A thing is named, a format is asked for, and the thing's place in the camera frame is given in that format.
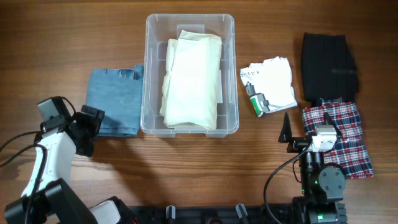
brown table top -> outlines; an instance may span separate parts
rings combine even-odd
[[[234,17],[236,65],[287,57],[299,106],[287,110],[294,135],[303,135],[300,53],[304,32],[345,34],[359,68],[357,106],[375,169],[348,180],[350,223],[398,220],[398,3],[385,1],[149,1],[0,5],[0,142],[37,130],[37,102],[66,96],[85,102],[93,68],[144,62],[145,20],[152,13],[228,13]],[[70,185],[87,206],[113,195],[128,205],[259,205],[269,174],[291,158],[277,138],[284,112],[257,118],[238,82],[239,130],[224,139],[180,135],[96,143],[92,158],[75,156]],[[5,160],[32,141],[21,138]],[[20,197],[32,173],[30,150],[0,169],[0,211]],[[291,166],[269,187],[269,201],[301,194]],[[4,223],[0,212],[0,223]]]

blue denim fabric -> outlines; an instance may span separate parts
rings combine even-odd
[[[134,137],[139,130],[144,66],[94,69],[86,105],[105,111],[99,136]]]

